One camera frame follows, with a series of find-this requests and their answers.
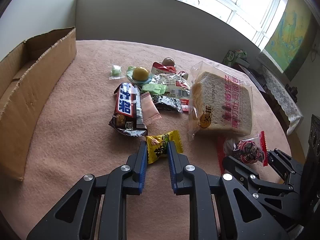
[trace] blue gripper pad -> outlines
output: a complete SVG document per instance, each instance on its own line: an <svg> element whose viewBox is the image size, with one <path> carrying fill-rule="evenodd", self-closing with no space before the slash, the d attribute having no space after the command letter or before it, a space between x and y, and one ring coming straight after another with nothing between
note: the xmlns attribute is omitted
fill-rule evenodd
<svg viewBox="0 0 320 240"><path fill-rule="evenodd" d="M143 149L142 162L141 162L140 171L139 171L138 189L140 194L142 193L142 190L144 188L144 182L146 180L146 172L147 172L147 144L145 144L145 147Z"/></svg>
<svg viewBox="0 0 320 240"><path fill-rule="evenodd" d="M170 142L167 144L167 154L168 154L168 162L169 162L169 170L170 170L171 187L173 189L173 192L176 194L178 189L177 171L174 165L173 153L172 153Z"/></svg>

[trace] black candy wrapper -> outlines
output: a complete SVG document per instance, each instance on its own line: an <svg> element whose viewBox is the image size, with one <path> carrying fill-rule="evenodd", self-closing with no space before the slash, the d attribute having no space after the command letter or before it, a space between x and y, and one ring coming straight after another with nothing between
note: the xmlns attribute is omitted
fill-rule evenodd
<svg viewBox="0 0 320 240"><path fill-rule="evenodd" d="M166 96L153 96L152 101L158 110L177 111L183 113L180 99Z"/></svg>
<svg viewBox="0 0 320 240"><path fill-rule="evenodd" d="M138 87L131 83L121 83L114 93L117 93L116 109L109 125L124 135L148 135L148 129L143 122Z"/></svg>

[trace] barcode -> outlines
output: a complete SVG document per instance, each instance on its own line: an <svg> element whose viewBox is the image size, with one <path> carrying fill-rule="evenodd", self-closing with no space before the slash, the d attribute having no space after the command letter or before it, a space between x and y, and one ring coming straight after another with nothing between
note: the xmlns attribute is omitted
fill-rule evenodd
<svg viewBox="0 0 320 240"><path fill-rule="evenodd" d="M178 96L183 98L189 98L189 91L178 89Z"/></svg>
<svg viewBox="0 0 320 240"><path fill-rule="evenodd" d="M146 129L146 125L143 122L142 117L142 109L140 107L137 107L137 129Z"/></svg>

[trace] white lace tablecloth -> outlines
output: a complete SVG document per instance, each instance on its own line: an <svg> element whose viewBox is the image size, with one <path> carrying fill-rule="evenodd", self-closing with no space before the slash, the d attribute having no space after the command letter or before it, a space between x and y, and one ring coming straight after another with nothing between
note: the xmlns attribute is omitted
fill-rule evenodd
<svg viewBox="0 0 320 240"><path fill-rule="evenodd" d="M262 66L262 74L266 80L268 89L271 91L279 105L282 107L285 115L290 121L287 135L290 135L296 127L302 122L303 115L292 100L284 86L276 79L276 77L265 67Z"/></svg>

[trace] white wall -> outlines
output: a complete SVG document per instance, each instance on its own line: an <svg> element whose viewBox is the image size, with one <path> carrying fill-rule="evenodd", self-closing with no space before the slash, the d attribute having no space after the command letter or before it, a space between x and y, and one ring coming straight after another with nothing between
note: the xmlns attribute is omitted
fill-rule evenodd
<svg viewBox="0 0 320 240"><path fill-rule="evenodd" d="M314 41L317 47L319 43L320 31L317 32ZM297 134L306 156L309 148L308 136L310 133L311 115L315 114L320 117L320 55L317 54L316 59L312 62L309 53L290 85L298 88L297 105L304 119L297 129Z"/></svg>
<svg viewBox="0 0 320 240"><path fill-rule="evenodd" d="M0 60L21 41L75 25L76 0L12 0L0 18Z"/></svg>
<svg viewBox="0 0 320 240"><path fill-rule="evenodd" d="M216 17L177 0L78 0L78 40L134 41L221 62L244 49L251 67L260 50Z"/></svg>

